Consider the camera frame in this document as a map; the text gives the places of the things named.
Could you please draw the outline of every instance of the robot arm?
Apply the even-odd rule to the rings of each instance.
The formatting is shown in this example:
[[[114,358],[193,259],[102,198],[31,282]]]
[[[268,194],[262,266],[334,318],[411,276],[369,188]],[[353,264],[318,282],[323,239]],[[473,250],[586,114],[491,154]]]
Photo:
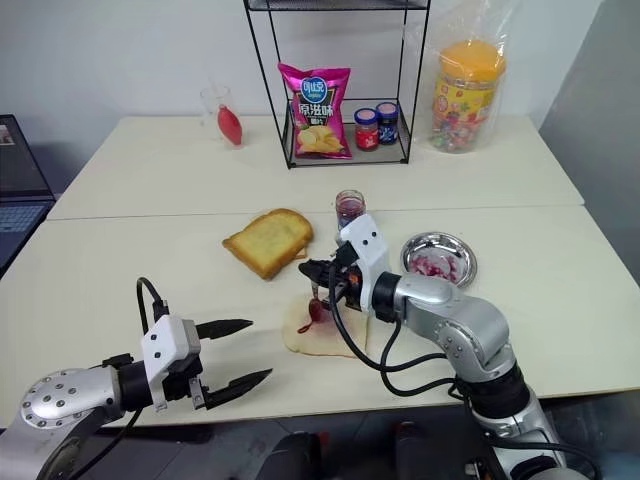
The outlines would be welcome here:
[[[554,468],[566,472],[559,451],[504,448],[514,443],[556,444],[558,436],[524,382],[502,313],[446,280],[390,273],[387,245],[370,215],[343,228],[337,241],[332,262],[310,260],[300,265],[312,285],[336,285],[330,295],[336,302],[344,297],[348,307],[383,321],[401,322],[437,344],[455,370],[456,385],[475,420],[488,437],[502,441],[503,447],[493,450],[507,479],[533,479],[536,473]]]
[[[200,340],[233,334],[253,322],[196,325],[169,314],[164,302],[155,307],[156,323],[141,341],[143,360],[118,355],[93,368],[50,373],[31,386],[13,423],[0,435],[1,480],[64,480],[84,441],[125,412],[149,405],[159,411],[185,396],[195,409],[214,408],[244,395],[271,373],[251,373],[209,392],[199,378]]]

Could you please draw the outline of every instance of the slice of bread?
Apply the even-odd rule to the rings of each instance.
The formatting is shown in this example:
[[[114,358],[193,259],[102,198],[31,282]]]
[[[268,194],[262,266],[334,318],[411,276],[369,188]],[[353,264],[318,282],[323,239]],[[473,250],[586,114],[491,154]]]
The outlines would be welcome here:
[[[299,213],[285,208],[256,218],[222,245],[268,280],[293,260],[313,238],[313,228]]]

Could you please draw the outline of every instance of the laptop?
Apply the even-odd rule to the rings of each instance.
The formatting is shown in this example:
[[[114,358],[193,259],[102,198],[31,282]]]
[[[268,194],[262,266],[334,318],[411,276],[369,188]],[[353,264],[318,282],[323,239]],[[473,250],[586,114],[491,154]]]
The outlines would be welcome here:
[[[0,277],[55,197],[13,115],[0,115]]]

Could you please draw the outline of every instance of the laptop keyboard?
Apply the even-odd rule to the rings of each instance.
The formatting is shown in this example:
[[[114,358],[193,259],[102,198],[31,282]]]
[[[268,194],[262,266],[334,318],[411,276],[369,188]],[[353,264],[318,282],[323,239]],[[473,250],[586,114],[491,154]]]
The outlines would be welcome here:
[[[0,233],[20,233],[27,230],[44,207],[16,205],[0,208]]]

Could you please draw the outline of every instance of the plastic bag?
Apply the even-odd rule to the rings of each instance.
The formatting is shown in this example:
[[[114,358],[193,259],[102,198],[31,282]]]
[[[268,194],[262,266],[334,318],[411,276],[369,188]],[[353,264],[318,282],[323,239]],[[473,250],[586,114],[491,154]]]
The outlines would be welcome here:
[[[511,19],[520,0],[465,0],[432,13],[414,141],[451,153],[473,150],[492,136],[500,84],[508,72]]]

